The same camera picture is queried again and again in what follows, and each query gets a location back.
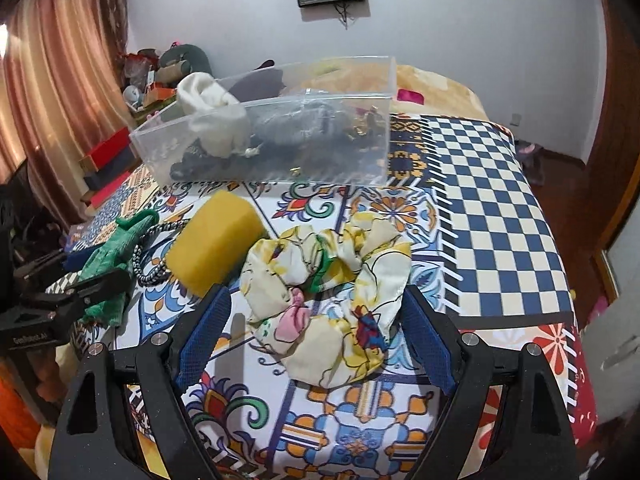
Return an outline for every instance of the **patterned bedspread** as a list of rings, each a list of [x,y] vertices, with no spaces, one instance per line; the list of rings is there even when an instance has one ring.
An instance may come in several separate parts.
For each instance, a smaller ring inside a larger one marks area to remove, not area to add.
[[[511,134],[495,124],[431,116],[395,116],[388,187],[207,182],[159,189],[139,168],[103,206],[75,248],[104,241],[116,216],[142,207],[162,220],[191,217],[219,189],[249,201],[268,231],[297,223],[340,230],[356,211],[388,217],[412,240],[411,283],[460,330],[491,345],[538,343],[575,422],[584,384],[579,341],[562,263],[540,206],[519,164]],[[145,255],[146,271],[170,247],[161,235]],[[57,285],[75,280],[70,275]],[[395,327],[382,369],[362,383],[333,390],[297,384],[247,329],[248,305],[232,284],[233,311],[199,384],[183,397],[191,420],[227,476],[261,479],[402,478],[420,455],[443,402]],[[315,298],[331,315],[351,285]],[[173,278],[137,288],[117,330],[76,327],[82,351],[100,339],[112,348],[170,330],[192,297]],[[130,388],[138,429],[152,438],[140,391]],[[477,470],[495,421],[492,388],[464,474]],[[593,411],[588,406],[584,413]]]

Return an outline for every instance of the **clear plastic box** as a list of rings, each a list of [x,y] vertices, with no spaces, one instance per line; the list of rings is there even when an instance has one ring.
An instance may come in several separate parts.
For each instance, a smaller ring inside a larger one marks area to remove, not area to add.
[[[241,104],[186,116],[174,103],[130,134],[158,184],[386,182],[389,111],[396,92],[393,58],[294,63],[218,83]],[[224,128],[225,118],[236,112],[248,119],[248,149],[227,158],[211,155],[205,146],[217,142],[216,128]]]

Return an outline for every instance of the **curtain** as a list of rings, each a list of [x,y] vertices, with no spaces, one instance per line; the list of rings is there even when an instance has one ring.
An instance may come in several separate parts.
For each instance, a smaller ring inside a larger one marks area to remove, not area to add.
[[[15,166],[21,148],[44,205],[65,226],[81,222],[79,199],[87,188],[78,161],[113,132],[133,126],[118,74],[125,0],[21,0],[7,27],[3,164]]]

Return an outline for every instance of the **wooden floor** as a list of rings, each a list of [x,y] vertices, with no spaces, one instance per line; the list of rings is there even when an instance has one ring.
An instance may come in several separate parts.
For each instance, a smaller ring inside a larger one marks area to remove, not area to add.
[[[569,287],[575,290],[575,315],[582,328],[596,300],[604,294],[591,258],[598,233],[592,232],[589,215],[596,213],[584,210],[584,214],[576,214],[577,209],[584,209],[586,170],[577,161],[551,154],[543,155],[543,168],[545,185],[531,188],[556,239]]]

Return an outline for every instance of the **green plush toy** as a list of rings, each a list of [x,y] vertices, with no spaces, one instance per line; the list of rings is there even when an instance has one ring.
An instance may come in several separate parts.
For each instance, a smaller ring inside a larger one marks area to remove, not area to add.
[[[159,221],[156,211],[142,210],[130,219],[117,218],[116,230],[106,243],[84,264],[80,272],[80,280],[98,276],[108,270],[119,268],[131,271],[131,255],[133,248],[152,225]],[[88,307],[84,311],[82,321],[96,321],[104,326],[119,326],[122,322],[126,294],[123,292],[110,300]]]

